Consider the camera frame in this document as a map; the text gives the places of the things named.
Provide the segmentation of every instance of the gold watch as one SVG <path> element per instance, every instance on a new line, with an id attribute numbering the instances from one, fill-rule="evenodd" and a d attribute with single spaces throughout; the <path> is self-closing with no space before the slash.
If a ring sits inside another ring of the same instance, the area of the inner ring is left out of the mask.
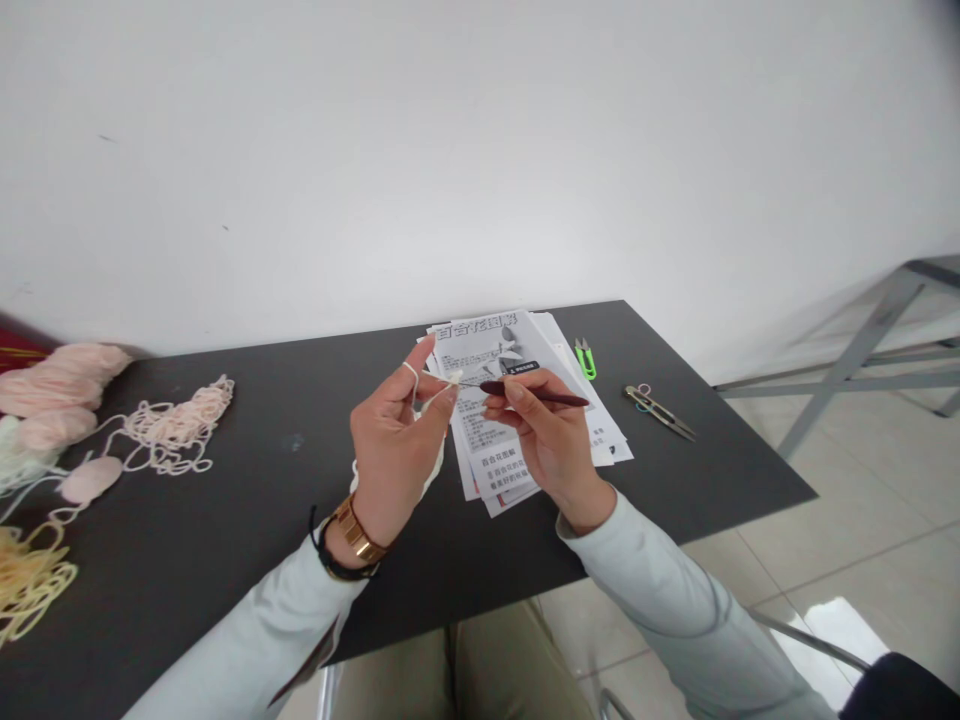
<path id="1" fill-rule="evenodd" d="M 340 529 L 343 530 L 347 544 L 353 548 L 357 557 L 364 562 L 375 565 L 390 550 L 390 548 L 380 547 L 367 537 L 367 533 L 360 521 L 357 520 L 357 516 L 353 514 L 353 493 L 350 493 L 350 496 L 340 503 L 340 507 L 337 508 L 334 515 L 340 524 Z"/>

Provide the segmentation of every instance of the khaki pants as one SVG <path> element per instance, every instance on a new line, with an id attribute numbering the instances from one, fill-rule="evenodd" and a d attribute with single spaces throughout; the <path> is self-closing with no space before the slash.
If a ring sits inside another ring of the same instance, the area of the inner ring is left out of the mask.
<path id="1" fill-rule="evenodd" d="M 348 661 L 335 720 L 592 720 L 535 601 Z"/>

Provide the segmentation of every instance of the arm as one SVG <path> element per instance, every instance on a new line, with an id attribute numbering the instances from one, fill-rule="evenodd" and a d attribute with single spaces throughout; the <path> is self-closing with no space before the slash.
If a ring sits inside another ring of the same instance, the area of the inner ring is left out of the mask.
<path id="1" fill-rule="evenodd" d="M 350 416 L 359 486 L 353 510 L 367 537 L 389 547 L 413 513 L 443 443 L 456 388 L 413 371 L 434 340 L 420 343 L 406 363 Z M 420 400 L 434 398 L 415 420 Z M 338 564 L 364 561 L 347 543 L 336 519 L 325 537 L 307 538 L 233 610 L 180 658 L 125 716 L 129 720 L 240 720 L 275 717 L 274 699 L 310 661 L 336 649 L 350 605 L 367 586 L 347 582 L 323 567 L 313 540 L 325 542 Z"/>
<path id="2" fill-rule="evenodd" d="M 584 411 L 528 387 L 570 393 L 552 373 L 505 378 L 487 418 L 515 427 L 534 480 L 557 503 L 557 532 L 643 633 L 696 718 L 836 718 L 719 581 L 596 474 Z"/>

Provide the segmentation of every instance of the hand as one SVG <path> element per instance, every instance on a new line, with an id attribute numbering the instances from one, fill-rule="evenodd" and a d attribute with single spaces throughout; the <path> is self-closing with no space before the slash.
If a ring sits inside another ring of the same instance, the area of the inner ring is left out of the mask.
<path id="1" fill-rule="evenodd" d="M 435 398 L 420 420 L 413 419 L 415 378 L 403 365 L 350 413 L 359 476 L 353 512 L 382 547 L 396 539 L 420 501 L 457 401 L 456 386 L 420 372 L 435 344 L 429 335 L 407 356 L 420 375 L 417 399 Z M 363 565 L 336 522 L 327 531 L 327 547 L 342 565 Z"/>
<path id="2" fill-rule="evenodd" d="M 544 369 L 501 379 L 507 395 L 484 400 L 487 410 L 483 416 L 516 429 L 527 469 L 577 534 L 585 535 L 602 525 L 613 512 L 617 496 L 593 467 L 584 409 L 543 403 L 528 388 L 574 393 Z"/>

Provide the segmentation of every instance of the white wall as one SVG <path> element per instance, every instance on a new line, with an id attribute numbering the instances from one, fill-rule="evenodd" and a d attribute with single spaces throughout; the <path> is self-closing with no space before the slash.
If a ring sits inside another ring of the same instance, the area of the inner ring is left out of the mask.
<path id="1" fill-rule="evenodd" d="M 171 354 L 622 297 L 719 382 L 836 354 L 892 268 L 960 251 L 936 2 L 0 13 L 0 310 L 62 340 Z M 960 332 L 953 307 L 918 319 Z"/>

